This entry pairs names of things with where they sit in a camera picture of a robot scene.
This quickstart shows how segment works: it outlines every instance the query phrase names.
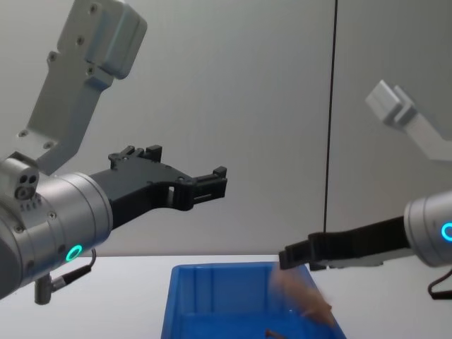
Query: brown object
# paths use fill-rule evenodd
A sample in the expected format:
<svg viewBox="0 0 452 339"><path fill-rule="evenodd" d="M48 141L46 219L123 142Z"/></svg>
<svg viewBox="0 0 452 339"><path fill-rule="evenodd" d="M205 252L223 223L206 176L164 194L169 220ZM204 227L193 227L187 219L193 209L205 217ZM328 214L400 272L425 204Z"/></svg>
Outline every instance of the brown object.
<svg viewBox="0 0 452 339"><path fill-rule="evenodd" d="M318 290L308 287L296 270L276 268L273 271L271 283L273 287L304 310L302 316L307 316L319 323L326 323L331 327L334 326L331 305L325 301Z"/></svg>
<svg viewBox="0 0 452 339"><path fill-rule="evenodd" d="M266 329L266 338L287 339L285 336L268 329Z"/></svg>

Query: gray wall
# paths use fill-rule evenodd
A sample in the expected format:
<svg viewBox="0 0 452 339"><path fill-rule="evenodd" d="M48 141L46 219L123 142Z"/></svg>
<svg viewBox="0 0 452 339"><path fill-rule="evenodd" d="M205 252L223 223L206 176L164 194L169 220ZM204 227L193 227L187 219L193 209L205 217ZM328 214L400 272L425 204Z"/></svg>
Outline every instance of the gray wall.
<svg viewBox="0 0 452 339"><path fill-rule="evenodd" d="M30 116L71 2L0 12L0 154ZM135 220L100 253L275 253L322 230L334 1L129 3L148 22L136 64L58 173L97 172L126 145L159 143L164 162L191 175L224 165L230 184L222 201Z"/></svg>
<svg viewBox="0 0 452 339"><path fill-rule="evenodd" d="M385 79L452 131L451 51L450 0L339 0L328 231L402 215L408 201L452 187L451 164L428 161L364 103Z"/></svg>
<svg viewBox="0 0 452 339"><path fill-rule="evenodd" d="M0 12L0 154L30 116L71 2L10 1ZM135 220L100 253L274 253L322 230L334 0L130 3L149 24L136 64L104 93L59 173L100 171L125 145L159 143L164 162L188 174L227 166L230 184L221 201ZM428 161L364 103L384 78L452 126L451 7L339 0L329 231L400 215L409 200L452 187L450 165Z"/></svg>

